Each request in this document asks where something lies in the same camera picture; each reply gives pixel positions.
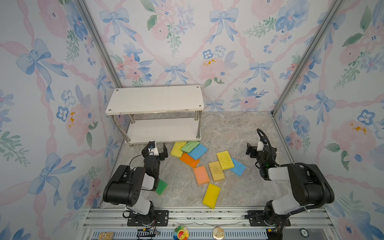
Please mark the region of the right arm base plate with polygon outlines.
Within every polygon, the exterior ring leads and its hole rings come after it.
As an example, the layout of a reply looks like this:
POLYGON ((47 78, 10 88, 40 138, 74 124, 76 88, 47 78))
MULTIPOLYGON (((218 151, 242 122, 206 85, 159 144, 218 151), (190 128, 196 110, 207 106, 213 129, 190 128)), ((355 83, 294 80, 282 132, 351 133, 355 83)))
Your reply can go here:
POLYGON ((251 227, 280 227, 285 215, 276 215, 274 212, 265 213, 265 211, 249 210, 244 216, 249 220, 251 227))

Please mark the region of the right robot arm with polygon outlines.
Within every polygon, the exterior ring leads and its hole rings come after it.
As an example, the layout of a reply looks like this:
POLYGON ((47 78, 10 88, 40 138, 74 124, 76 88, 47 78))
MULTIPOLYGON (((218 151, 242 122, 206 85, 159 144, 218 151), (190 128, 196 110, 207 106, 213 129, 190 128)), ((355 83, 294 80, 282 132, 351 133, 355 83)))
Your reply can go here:
POLYGON ((277 149, 264 131, 257 129, 257 134, 258 145, 248 144, 246 154, 256 159, 255 166, 263 180, 285 181, 291 190, 279 199, 268 201, 262 212, 248 211, 245 219, 272 227, 272 234, 281 234, 291 216, 331 204, 335 194, 317 165, 277 163, 277 149))

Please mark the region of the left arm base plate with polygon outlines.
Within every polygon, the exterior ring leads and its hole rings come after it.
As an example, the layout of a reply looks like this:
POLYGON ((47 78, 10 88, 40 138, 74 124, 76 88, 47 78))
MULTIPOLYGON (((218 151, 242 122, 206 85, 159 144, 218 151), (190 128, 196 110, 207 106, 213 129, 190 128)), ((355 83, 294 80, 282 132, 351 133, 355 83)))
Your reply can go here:
POLYGON ((167 227, 169 213, 168 210, 150 210, 148 215, 140 215, 129 211, 129 215, 126 216, 125 211, 123 217, 127 219, 128 227, 167 227))

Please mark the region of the bright yellow sponge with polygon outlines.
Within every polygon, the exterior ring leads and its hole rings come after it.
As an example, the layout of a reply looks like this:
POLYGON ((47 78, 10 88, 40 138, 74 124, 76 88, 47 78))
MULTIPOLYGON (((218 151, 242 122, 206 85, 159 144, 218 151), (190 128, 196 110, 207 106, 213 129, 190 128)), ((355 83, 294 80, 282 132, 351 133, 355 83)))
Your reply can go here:
POLYGON ((222 170, 229 170, 235 167, 229 151, 217 153, 217 158, 219 160, 222 170))

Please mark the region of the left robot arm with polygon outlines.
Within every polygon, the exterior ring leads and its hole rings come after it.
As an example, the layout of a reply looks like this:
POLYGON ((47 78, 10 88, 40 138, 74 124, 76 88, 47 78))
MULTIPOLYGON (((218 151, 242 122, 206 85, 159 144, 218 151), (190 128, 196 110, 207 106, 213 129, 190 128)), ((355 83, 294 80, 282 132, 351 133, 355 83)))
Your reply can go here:
POLYGON ((107 183, 103 201, 112 205, 123 205, 129 216, 128 226, 149 226, 158 219, 154 204, 141 196, 141 191, 156 191, 160 183, 161 161, 168 157, 168 149, 163 145, 160 153, 155 141, 148 142, 142 150, 144 165, 134 167, 120 165, 107 183))

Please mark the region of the pale yellow worn sponge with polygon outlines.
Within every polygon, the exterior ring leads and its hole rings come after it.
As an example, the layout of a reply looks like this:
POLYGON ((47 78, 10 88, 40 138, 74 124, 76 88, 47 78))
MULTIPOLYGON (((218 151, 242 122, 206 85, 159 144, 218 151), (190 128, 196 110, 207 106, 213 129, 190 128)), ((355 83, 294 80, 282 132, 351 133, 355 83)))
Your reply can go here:
POLYGON ((209 168, 214 182, 225 179, 225 175, 219 161, 209 163, 209 168))

